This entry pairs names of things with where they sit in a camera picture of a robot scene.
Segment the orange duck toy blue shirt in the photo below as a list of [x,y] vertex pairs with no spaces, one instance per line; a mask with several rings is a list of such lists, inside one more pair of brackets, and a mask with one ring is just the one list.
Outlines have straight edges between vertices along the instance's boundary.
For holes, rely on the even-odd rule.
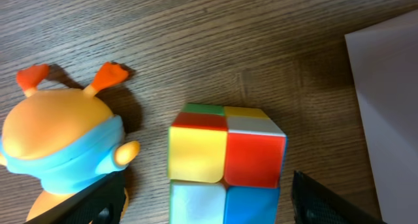
[[1,164],[11,173],[39,179],[42,193],[32,205],[32,220],[112,172],[139,154],[137,141],[125,141],[122,118],[97,97],[122,83],[129,73],[106,62],[84,89],[39,90],[47,64],[18,71],[25,99],[6,116],[1,135]]

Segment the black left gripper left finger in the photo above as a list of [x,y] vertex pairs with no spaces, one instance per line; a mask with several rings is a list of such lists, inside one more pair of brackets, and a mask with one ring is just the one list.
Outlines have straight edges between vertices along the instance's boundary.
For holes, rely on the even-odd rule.
[[125,211],[125,177],[113,172],[25,224],[119,224]]

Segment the colourful two-by-two puzzle cube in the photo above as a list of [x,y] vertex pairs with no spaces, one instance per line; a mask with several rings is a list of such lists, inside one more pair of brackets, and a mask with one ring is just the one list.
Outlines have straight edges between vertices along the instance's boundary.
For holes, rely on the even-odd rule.
[[169,223],[275,223],[286,150],[259,108],[185,104],[168,130]]

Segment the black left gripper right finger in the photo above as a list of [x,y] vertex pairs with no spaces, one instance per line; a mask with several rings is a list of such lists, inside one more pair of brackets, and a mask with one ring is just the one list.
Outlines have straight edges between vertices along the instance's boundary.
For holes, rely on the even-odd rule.
[[386,224],[301,171],[294,171],[291,197],[296,224]]

